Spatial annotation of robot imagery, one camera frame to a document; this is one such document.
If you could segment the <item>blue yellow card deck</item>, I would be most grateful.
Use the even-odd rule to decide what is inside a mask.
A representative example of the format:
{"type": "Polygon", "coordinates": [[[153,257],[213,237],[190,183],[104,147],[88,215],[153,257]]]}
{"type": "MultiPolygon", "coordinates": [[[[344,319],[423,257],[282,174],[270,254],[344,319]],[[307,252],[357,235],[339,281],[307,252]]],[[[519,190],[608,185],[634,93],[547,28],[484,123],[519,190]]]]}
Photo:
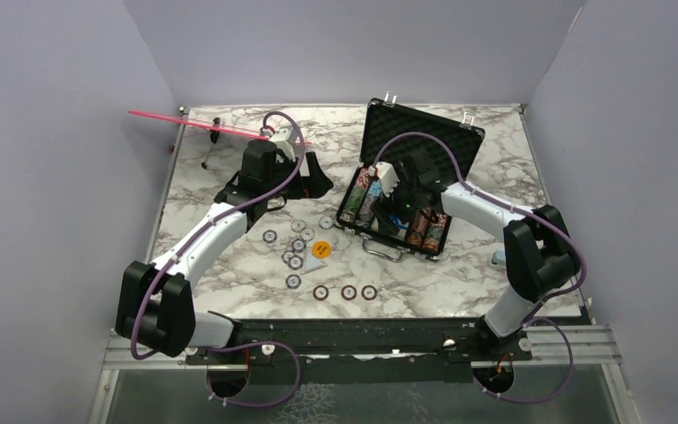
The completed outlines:
{"type": "Polygon", "coordinates": [[[408,224],[404,223],[400,218],[398,218],[395,215],[390,215],[389,219],[392,221],[392,223],[401,230],[407,230],[408,229],[408,224]]]}

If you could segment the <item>white one poker chip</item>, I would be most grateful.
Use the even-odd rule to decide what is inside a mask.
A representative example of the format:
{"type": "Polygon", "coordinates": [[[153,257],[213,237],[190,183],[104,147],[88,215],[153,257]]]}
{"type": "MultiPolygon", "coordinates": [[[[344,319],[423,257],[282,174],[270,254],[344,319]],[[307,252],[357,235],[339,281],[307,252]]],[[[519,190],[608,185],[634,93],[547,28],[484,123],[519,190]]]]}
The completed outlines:
{"type": "Polygon", "coordinates": [[[311,228],[305,228],[300,232],[300,238],[305,241],[311,241],[315,239],[315,230],[311,228]]]}
{"type": "Polygon", "coordinates": [[[335,227],[335,220],[331,216],[321,216],[319,218],[318,225],[323,230],[330,230],[335,227]]]}
{"type": "Polygon", "coordinates": [[[306,223],[302,219],[295,219],[291,222],[290,229],[296,233],[301,233],[306,229],[306,223]]]}

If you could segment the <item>orange big blind button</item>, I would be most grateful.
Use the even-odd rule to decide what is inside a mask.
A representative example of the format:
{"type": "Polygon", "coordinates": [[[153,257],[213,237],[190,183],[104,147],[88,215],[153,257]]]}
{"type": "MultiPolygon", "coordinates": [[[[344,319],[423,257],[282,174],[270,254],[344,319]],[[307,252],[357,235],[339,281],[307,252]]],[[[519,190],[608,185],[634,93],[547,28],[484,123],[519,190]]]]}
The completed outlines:
{"type": "Polygon", "coordinates": [[[327,241],[317,241],[311,248],[311,253],[318,259],[325,259],[332,254],[332,246],[327,241]]]}

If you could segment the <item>blue ten poker chip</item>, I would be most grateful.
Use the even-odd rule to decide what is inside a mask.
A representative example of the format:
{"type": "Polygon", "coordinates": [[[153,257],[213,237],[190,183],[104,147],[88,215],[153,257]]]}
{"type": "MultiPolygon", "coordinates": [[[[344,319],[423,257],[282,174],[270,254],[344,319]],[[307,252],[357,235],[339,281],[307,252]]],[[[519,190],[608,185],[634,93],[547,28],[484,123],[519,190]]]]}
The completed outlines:
{"type": "Polygon", "coordinates": [[[271,243],[276,242],[277,239],[278,239],[278,234],[274,230],[266,230],[262,234],[262,240],[265,243],[271,244],[271,243]]]}

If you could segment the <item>clear triangular dealer button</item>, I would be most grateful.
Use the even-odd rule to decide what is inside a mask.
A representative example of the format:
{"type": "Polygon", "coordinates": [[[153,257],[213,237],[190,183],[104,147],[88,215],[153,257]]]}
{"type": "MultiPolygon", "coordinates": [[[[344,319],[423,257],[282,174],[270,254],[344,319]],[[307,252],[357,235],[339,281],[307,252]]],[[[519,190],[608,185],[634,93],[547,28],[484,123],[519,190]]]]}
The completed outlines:
{"type": "Polygon", "coordinates": [[[301,270],[301,273],[307,274],[310,272],[314,272],[318,269],[323,269],[327,266],[327,264],[320,258],[317,258],[313,256],[312,254],[308,254],[305,257],[304,264],[301,270]]]}

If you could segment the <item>orange black poker chip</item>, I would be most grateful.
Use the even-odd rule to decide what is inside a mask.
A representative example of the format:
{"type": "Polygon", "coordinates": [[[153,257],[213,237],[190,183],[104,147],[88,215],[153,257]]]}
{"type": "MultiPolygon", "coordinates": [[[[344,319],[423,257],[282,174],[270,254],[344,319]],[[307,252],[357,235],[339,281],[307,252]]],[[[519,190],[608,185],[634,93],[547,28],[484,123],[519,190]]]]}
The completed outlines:
{"type": "Polygon", "coordinates": [[[369,284],[369,285],[365,285],[365,286],[361,289],[360,295],[361,295],[361,297],[362,297],[364,300],[368,300],[368,301],[374,300],[374,299],[376,299],[377,296],[378,296],[378,290],[377,290],[377,288],[374,287],[373,285],[370,285],[370,284],[369,284]]]}
{"type": "Polygon", "coordinates": [[[328,298],[329,289],[323,284],[317,285],[312,292],[313,298],[318,301],[324,301],[328,298]]]}
{"type": "Polygon", "coordinates": [[[352,301],[357,297],[358,290],[355,286],[347,284],[342,287],[340,293],[344,300],[352,301]]]}

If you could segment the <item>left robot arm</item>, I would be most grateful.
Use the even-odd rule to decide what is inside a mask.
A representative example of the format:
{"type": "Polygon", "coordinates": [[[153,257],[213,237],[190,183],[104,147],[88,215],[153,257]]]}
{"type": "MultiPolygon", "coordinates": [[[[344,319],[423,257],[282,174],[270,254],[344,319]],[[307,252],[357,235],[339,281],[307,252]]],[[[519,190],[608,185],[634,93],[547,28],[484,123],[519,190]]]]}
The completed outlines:
{"type": "Polygon", "coordinates": [[[132,357],[175,357],[189,347],[208,347],[221,362],[237,359],[243,342],[238,323],[223,314],[196,312],[195,285],[269,211],[269,201],[318,199],[333,186],[313,151],[289,159],[274,142],[250,141],[240,170],[205,216],[164,254],[125,269],[115,331],[130,340],[132,357]]]}

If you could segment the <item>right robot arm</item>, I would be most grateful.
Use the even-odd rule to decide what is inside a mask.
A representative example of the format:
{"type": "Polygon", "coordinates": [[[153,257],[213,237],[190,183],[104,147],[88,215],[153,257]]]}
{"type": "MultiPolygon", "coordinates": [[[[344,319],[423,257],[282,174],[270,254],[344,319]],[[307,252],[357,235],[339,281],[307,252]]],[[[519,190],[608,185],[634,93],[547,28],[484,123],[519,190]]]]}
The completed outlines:
{"type": "Polygon", "coordinates": [[[474,347],[494,360],[550,299],[570,293],[567,282],[586,277],[583,254],[570,237],[561,212],[552,205],[527,208],[471,184],[455,167],[456,181],[439,177],[440,165],[388,163],[377,156],[368,168],[384,195],[404,203],[421,203],[437,213],[462,219],[504,245],[508,288],[495,305],[478,318],[474,347]]]}

